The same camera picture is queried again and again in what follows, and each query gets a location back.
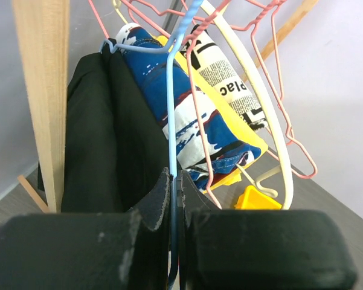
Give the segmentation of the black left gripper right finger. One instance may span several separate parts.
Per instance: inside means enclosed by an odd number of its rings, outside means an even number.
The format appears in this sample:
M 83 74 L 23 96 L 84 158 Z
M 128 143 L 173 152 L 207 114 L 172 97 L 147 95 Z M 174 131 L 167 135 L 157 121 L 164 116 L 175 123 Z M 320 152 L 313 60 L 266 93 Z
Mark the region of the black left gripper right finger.
M 181 289 L 352 289 L 358 270 L 318 210 L 220 210 L 179 174 Z

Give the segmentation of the black trousers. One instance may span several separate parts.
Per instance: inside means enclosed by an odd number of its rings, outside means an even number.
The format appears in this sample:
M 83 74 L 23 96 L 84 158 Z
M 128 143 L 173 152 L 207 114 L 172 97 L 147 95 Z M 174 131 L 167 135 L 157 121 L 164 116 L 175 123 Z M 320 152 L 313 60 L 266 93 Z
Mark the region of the black trousers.
M 68 85 L 64 213 L 119 213 L 155 186 L 168 142 L 120 53 L 82 57 Z

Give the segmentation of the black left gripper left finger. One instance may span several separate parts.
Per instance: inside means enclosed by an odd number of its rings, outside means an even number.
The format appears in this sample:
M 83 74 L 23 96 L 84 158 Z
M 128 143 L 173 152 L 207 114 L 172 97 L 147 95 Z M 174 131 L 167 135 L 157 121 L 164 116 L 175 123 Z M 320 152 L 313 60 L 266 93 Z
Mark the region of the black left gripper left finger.
M 25 214 L 0 227 L 0 289 L 166 289 L 170 174 L 125 213 Z

